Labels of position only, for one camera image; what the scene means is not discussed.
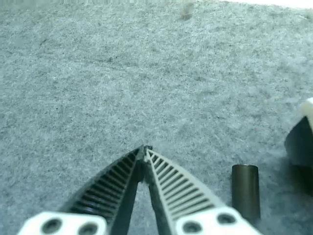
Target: screw hole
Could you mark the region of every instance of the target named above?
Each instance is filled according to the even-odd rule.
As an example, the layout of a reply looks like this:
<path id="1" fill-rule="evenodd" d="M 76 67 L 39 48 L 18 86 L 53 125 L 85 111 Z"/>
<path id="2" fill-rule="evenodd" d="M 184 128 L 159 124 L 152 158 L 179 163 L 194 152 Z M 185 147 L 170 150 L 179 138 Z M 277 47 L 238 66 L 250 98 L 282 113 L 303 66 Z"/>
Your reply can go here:
<path id="1" fill-rule="evenodd" d="M 85 224 L 80 228 L 78 235 L 94 235 L 98 230 L 98 226 L 93 223 Z"/>
<path id="2" fill-rule="evenodd" d="M 235 217 L 230 214 L 220 214 L 217 220 L 220 224 L 232 224 L 236 222 Z"/>
<path id="3" fill-rule="evenodd" d="M 197 222 L 189 221 L 184 224 L 183 230 L 187 234 L 194 234 L 194 233 L 200 232 L 202 230 L 202 227 Z"/>
<path id="4" fill-rule="evenodd" d="M 53 234 L 60 229 L 62 222 L 60 219 L 51 219 L 42 227 L 42 231 L 44 234 Z"/>

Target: gripper jaw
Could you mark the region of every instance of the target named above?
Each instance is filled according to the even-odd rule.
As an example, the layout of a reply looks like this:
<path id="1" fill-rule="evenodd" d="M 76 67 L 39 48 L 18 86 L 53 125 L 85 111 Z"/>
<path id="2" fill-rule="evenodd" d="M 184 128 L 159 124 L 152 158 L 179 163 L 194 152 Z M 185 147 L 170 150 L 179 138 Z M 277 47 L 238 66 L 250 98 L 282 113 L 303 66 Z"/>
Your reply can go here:
<path id="1" fill-rule="evenodd" d="M 107 234 L 127 234 L 138 182 L 143 179 L 141 146 L 99 172 L 66 202 L 61 212 L 99 215 L 107 221 Z"/>
<path id="2" fill-rule="evenodd" d="M 260 235 L 206 185 L 151 146 L 141 146 L 110 164 L 59 211 L 28 219 L 18 235 L 127 235 L 137 185 L 143 180 L 149 184 L 160 235 L 200 230 L 204 235 Z"/>
<path id="3" fill-rule="evenodd" d="M 207 186 L 166 157 L 146 150 L 145 177 L 159 234 L 175 234 L 181 217 L 225 204 Z"/>

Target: ribbed texture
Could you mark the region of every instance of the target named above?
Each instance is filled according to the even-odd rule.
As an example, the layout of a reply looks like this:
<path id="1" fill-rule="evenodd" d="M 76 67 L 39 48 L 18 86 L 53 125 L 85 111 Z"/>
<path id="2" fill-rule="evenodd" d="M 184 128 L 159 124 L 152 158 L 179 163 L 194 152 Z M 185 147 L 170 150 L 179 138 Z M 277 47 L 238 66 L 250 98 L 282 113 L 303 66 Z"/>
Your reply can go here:
<path id="1" fill-rule="evenodd" d="M 131 177 L 135 154 L 130 154 L 98 177 L 71 207 L 73 213 L 100 215 L 110 222 L 116 215 L 126 184 Z"/>
<path id="2" fill-rule="evenodd" d="M 165 158 L 148 150 L 157 183 L 173 220 L 214 207 L 213 203 L 182 172 Z"/>

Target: carpet floor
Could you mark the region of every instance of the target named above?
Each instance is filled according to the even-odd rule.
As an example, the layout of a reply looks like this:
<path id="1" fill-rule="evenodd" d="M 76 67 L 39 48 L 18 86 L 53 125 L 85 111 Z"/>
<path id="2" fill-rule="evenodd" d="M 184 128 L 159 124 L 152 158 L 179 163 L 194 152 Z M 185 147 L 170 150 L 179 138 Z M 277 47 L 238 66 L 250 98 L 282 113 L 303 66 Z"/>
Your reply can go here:
<path id="1" fill-rule="evenodd" d="M 308 10 L 203 1 L 0 7 L 0 230 L 57 210 L 141 144 L 230 205 L 259 167 L 265 235 L 311 235 L 284 139 L 313 96 Z M 156 235 L 140 184 L 129 234 Z"/>

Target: dark cylindrical object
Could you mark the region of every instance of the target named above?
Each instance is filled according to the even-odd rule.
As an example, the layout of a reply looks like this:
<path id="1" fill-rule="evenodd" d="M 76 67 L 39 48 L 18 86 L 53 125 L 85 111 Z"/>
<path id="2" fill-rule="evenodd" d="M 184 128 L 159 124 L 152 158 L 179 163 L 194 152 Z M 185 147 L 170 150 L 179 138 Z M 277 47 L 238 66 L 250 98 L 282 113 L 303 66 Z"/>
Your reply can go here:
<path id="1" fill-rule="evenodd" d="M 250 222 L 255 222 L 261 217 L 258 167 L 232 167 L 232 207 Z"/>

